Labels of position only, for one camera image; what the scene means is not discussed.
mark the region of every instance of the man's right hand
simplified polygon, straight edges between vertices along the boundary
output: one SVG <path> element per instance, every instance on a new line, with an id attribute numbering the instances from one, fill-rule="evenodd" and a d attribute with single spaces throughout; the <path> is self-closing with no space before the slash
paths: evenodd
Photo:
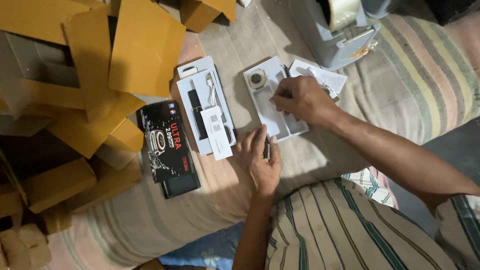
<path id="1" fill-rule="evenodd" d="M 329 128 L 344 112 L 335 105 L 314 77 L 285 78 L 278 85 L 270 102 L 277 111 L 293 114 L 307 123 Z"/>

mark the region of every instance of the usb charging cable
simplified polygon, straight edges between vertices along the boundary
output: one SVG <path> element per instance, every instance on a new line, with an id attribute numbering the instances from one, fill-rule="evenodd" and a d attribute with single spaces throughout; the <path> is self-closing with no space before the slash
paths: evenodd
<path id="1" fill-rule="evenodd" d="M 213 79 L 210 74 L 207 75 L 207 85 L 208 87 L 210 87 L 210 96 L 208 97 L 208 103 L 210 103 L 210 105 L 216 106 L 215 85 L 213 84 Z"/>

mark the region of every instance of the paper sheet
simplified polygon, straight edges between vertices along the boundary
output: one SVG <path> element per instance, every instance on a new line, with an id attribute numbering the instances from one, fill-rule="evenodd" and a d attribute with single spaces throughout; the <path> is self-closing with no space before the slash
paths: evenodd
<path id="1" fill-rule="evenodd" d="M 303 61 L 295 59 L 295 61 L 292 64 L 292 67 L 290 67 L 290 76 L 291 77 L 297 77 L 300 75 L 308 76 L 307 68 L 309 67 L 314 69 L 317 72 L 318 76 L 321 77 L 337 95 L 340 94 L 340 92 L 342 91 L 343 85 L 347 81 L 347 76 L 345 75 L 326 71 L 319 67 L 316 67 L 316 66 L 307 64 Z"/>

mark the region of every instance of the black band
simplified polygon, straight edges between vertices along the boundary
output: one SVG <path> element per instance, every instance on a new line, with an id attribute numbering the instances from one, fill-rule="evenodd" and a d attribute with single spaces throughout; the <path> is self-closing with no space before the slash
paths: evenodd
<path id="1" fill-rule="evenodd" d="M 202 105 L 200 104 L 200 100 L 198 99 L 197 90 L 194 89 L 188 91 L 188 98 L 190 99 L 190 104 L 192 105 L 192 112 L 193 116 L 195 117 L 195 122 L 197 123 L 200 140 L 207 139 L 207 130 L 205 129 L 204 120 L 202 118 L 202 114 L 200 113 L 203 109 Z"/>

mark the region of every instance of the floral blue fabric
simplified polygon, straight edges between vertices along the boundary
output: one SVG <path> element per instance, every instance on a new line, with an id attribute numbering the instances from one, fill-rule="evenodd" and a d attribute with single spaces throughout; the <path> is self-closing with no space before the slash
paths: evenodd
<path id="1" fill-rule="evenodd" d="M 163 265 L 203 266 L 231 270 L 245 222 L 206 235 L 158 257 Z"/>

